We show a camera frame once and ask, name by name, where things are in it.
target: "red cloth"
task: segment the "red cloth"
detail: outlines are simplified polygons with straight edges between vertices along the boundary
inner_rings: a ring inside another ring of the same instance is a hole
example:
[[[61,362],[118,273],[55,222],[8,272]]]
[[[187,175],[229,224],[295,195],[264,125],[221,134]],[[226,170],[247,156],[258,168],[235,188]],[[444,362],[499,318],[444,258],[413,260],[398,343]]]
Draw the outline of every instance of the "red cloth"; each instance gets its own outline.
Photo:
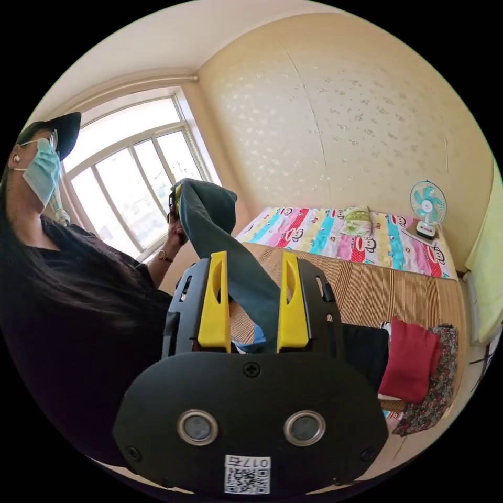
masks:
[[[428,393],[430,375],[436,372],[441,350],[438,335],[394,316],[388,365],[379,393],[407,403],[421,403]]]

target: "window frame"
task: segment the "window frame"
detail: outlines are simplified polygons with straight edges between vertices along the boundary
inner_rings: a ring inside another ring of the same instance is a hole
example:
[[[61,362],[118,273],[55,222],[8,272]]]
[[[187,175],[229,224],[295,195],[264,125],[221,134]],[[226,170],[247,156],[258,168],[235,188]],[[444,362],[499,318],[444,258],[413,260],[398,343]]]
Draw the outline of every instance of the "window frame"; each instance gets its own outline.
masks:
[[[99,152],[96,152],[92,156],[88,157],[81,163],[79,163],[77,166],[72,168],[71,170],[67,171],[64,162],[62,163],[62,173],[61,173],[61,181],[63,183],[63,186],[68,194],[68,198],[70,200],[70,203],[72,204],[75,213],[78,217],[78,219],[82,222],[84,227],[94,233],[96,236],[99,236],[97,230],[95,229],[94,225],[92,224],[91,220],[89,219],[87,212],[85,211],[82,203],[80,202],[79,197],[77,196],[77,193],[75,189],[73,188],[72,180],[76,178],[78,175],[83,173],[84,171],[91,169],[95,180],[97,181],[100,190],[102,191],[107,204],[110,206],[110,209],[114,213],[114,216],[117,218],[120,226],[124,229],[126,235],[128,238],[131,240],[133,245],[137,248],[139,255],[135,258],[137,261],[142,262],[145,261],[146,259],[150,258],[166,241],[166,234],[162,235],[156,242],[152,243],[148,248],[143,249],[142,245],[140,244],[138,238],[135,236],[134,232],[129,228],[127,225],[126,221],[124,218],[121,216],[118,208],[116,207],[115,203],[113,202],[105,184],[103,183],[103,180],[96,168],[96,164],[99,162],[103,161],[104,159],[112,156],[113,154],[118,153],[121,150],[127,149],[129,151],[129,154],[131,155],[132,160],[136,163],[136,166],[138,168],[138,172],[140,176],[142,177],[143,181],[145,182],[148,192],[150,195],[153,197],[154,202],[156,206],[159,208],[159,210],[162,212],[165,218],[167,218],[166,211],[164,210],[160,200],[158,199],[157,195],[155,194],[154,189],[148,182],[147,176],[145,174],[145,171],[143,167],[141,166],[141,163],[138,159],[138,156],[134,150],[134,147],[138,144],[141,144],[145,141],[152,141],[152,144],[156,150],[156,153],[159,157],[159,160],[164,168],[164,171],[166,175],[168,176],[168,179],[172,184],[175,184],[175,179],[173,176],[173,173],[170,169],[170,166],[162,153],[162,150],[160,148],[158,139],[160,136],[164,136],[166,134],[171,134],[171,133],[177,133],[181,132],[185,142],[187,143],[187,147],[189,149],[189,152],[194,160],[194,163],[196,165],[196,168],[201,175],[201,178],[204,181],[212,181],[212,178],[210,176],[209,170],[202,158],[201,153],[199,152],[199,148],[193,138],[192,132],[190,125],[186,118],[184,117],[184,114],[182,112],[182,109],[180,107],[180,103],[178,101],[178,98],[176,94],[170,94],[167,96],[161,96],[161,97],[156,97],[153,99],[147,99],[147,100],[142,100],[136,103],[131,103],[128,105],[125,105],[123,107],[117,108],[113,111],[110,111],[108,113],[102,114],[98,117],[93,118],[91,121],[87,122],[86,124],[82,125],[81,127],[86,127],[92,124],[95,121],[100,120],[103,117],[107,117],[110,115],[113,115],[117,112],[120,112],[122,110],[126,110],[127,108],[131,108],[137,105],[141,105],[144,103],[149,103],[149,102],[154,102],[154,101],[159,101],[159,100],[165,100],[165,99],[171,99],[173,101],[173,104],[178,112],[178,116],[180,117],[180,120],[178,122],[174,123],[168,123],[164,124],[162,126],[158,126],[152,129],[148,129],[145,131],[142,131],[140,133],[137,133],[135,135],[129,136],[127,138],[124,138],[120,141],[117,141],[116,143],[109,145],[105,147],[104,149],[100,150]]]

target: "window pane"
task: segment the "window pane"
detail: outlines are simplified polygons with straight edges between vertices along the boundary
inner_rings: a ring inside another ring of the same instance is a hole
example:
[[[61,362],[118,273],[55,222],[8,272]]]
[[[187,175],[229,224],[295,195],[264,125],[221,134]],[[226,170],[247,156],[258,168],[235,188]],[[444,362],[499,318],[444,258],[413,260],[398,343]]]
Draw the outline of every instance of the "window pane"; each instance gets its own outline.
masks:
[[[177,182],[183,178],[202,180],[181,131],[159,136],[157,141]]]
[[[107,157],[96,168],[121,217],[144,248],[168,232],[168,222],[127,149]]]
[[[153,187],[156,196],[162,204],[166,213],[169,213],[169,194],[171,192],[171,182],[164,170],[152,140],[144,141],[135,145],[136,155],[141,167],[147,176],[147,180]]]
[[[115,249],[136,258],[140,252],[115,217],[91,168],[76,176],[72,180],[72,185],[101,240]]]
[[[117,141],[154,127],[179,122],[171,98],[141,103],[107,115],[80,130],[74,149],[64,160],[68,173],[88,157]]]

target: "bed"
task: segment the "bed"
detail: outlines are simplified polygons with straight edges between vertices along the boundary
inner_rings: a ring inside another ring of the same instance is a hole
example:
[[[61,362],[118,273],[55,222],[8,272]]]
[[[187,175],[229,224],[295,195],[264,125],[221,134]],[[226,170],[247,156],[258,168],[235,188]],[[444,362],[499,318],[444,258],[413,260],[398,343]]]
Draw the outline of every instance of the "bed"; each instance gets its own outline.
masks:
[[[441,230],[436,249],[429,251],[431,247],[400,235],[399,228],[412,219],[372,213],[376,246],[373,251],[359,246],[358,253],[353,253],[357,238],[340,234],[338,215],[338,210],[267,208],[237,239],[277,284],[286,249],[321,268],[332,285],[344,323],[380,327],[397,316],[424,327],[453,325],[458,339],[454,399],[466,352],[466,318],[463,294]],[[253,324],[235,304],[231,307],[231,336],[246,343],[253,340]],[[387,413],[406,408],[403,401],[396,400],[382,400],[381,405]]]

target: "blue cloth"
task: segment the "blue cloth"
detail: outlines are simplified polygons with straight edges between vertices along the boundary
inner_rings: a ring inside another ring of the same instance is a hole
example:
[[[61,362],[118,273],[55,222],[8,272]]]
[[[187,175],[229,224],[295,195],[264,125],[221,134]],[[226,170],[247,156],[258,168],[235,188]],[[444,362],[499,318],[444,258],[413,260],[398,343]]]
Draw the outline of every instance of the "blue cloth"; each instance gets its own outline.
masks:
[[[200,259],[227,251],[229,295],[255,323],[254,342],[236,344],[247,353],[275,353],[280,289],[258,260],[231,232],[237,195],[213,183],[183,179],[178,212]]]

